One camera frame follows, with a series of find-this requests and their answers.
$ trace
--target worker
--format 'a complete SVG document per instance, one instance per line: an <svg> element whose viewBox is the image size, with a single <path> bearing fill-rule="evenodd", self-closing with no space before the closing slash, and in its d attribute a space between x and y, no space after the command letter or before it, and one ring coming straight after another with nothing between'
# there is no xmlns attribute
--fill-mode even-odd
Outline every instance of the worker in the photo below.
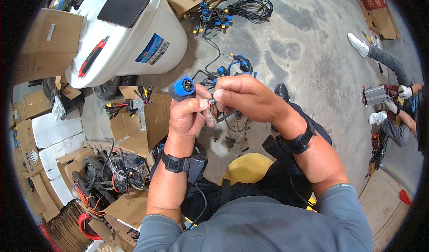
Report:
<svg viewBox="0 0 429 252"><path fill-rule="evenodd" d="M193 153L195 137L208 121L206 113L199 112L207 111L204 99L211 97L199 85L196 94L196 99L172 100L166 156L151 180L134 251L372 251L371 229L335 149L308 119L248 74L218 79L213 94L217 108L235 108L252 121L276 127L311 182L317 212L282 204L257 190L239 197L243 183L236 183L230 188L230 201L184 231L180 222L187 175L166 169L163 161ZM279 179L286 182L285 176ZM194 203L204 204L202 197Z"/></svg>
<svg viewBox="0 0 429 252"><path fill-rule="evenodd" d="M404 65L396 56L383 49L366 45L364 41L359 40L351 33L347 33L347 38L362 58L368 56L375 59L389 67L395 73L400 85L398 89L399 96L406 100L403 110L401 110L402 106L398 107L391 100L384 101L386 107L401 119L399 127L387 119L385 111L372 113L368 119L369 124L381 125L381 130L399 147L404 147L407 144L411 131L416 139L419 140L416 121L418 118L417 105L419 102L419 91L422 90L422 85L420 83L412 84L411 78L405 72Z"/></svg>

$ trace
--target sleeve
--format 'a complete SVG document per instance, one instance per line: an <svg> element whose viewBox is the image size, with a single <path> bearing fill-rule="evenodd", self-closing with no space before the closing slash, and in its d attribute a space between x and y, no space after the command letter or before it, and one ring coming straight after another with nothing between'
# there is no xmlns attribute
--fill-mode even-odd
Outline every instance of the sleeve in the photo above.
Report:
<svg viewBox="0 0 429 252"><path fill-rule="evenodd" d="M171 218L148 215L142 220L140 237L134 251L168 251L182 233L183 229Z"/></svg>
<svg viewBox="0 0 429 252"><path fill-rule="evenodd" d="M352 185L342 183L327 189L316 202L316 211L345 228L366 251L372 251L371 228Z"/></svg>

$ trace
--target gray pants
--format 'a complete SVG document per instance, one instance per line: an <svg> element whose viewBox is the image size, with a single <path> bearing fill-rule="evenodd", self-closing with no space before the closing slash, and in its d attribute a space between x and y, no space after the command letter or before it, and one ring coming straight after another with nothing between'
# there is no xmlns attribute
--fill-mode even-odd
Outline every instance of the gray pants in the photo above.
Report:
<svg viewBox="0 0 429 252"><path fill-rule="evenodd" d="M400 85L412 86L411 78L405 73L404 65L399 58L392 55L388 51L383 49L370 46L368 57L379 61L391 69L398 79ZM410 136L410 128L405 124L401 124L400 127L394 125L388 119L385 119L381 123L381 129L399 146L404 147L407 144L408 137Z"/></svg>

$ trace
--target shoe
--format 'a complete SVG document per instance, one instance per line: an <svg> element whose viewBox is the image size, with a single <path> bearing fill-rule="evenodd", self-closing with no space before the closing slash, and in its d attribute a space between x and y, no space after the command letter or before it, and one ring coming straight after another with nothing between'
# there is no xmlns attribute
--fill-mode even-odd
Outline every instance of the shoe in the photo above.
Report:
<svg viewBox="0 0 429 252"><path fill-rule="evenodd" d="M350 32L347 33L347 38L349 39L349 42L351 43L351 45L359 52L362 58L368 55L369 47L365 44L363 40L359 40L358 38L356 38L356 36L354 36Z"/></svg>
<svg viewBox="0 0 429 252"><path fill-rule="evenodd" d="M289 91L287 91L286 85L284 83L279 83L274 88L274 94L281 97L284 101L287 102L287 104L290 104L290 96ZM275 126L271 125L271 130L278 133L278 130Z"/></svg>
<svg viewBox="0 0 429 252"><path fill-rule="evenodd" d="M387 119L387 112L385 112L385 111L373 112L369 116L368 123L370 125L374 125L374 124L379 125L385 119Z"/></svg>

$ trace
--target black shoe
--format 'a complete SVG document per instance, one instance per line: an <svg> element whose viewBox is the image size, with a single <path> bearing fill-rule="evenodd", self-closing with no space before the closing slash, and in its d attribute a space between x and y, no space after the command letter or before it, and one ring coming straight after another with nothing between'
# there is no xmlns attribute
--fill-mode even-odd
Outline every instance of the black shoe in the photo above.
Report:
<svg viewBox="0 0 429 252"><path fill-rule="evenodd" d="M289 91L287 91L286 85L284 83L279 83L274 88L274 93L281 97L284 101L287 102L287 104L290 104L290 96ZM271 130L274 132L278 132L277 128L273 125L271 125Z"/></svg>

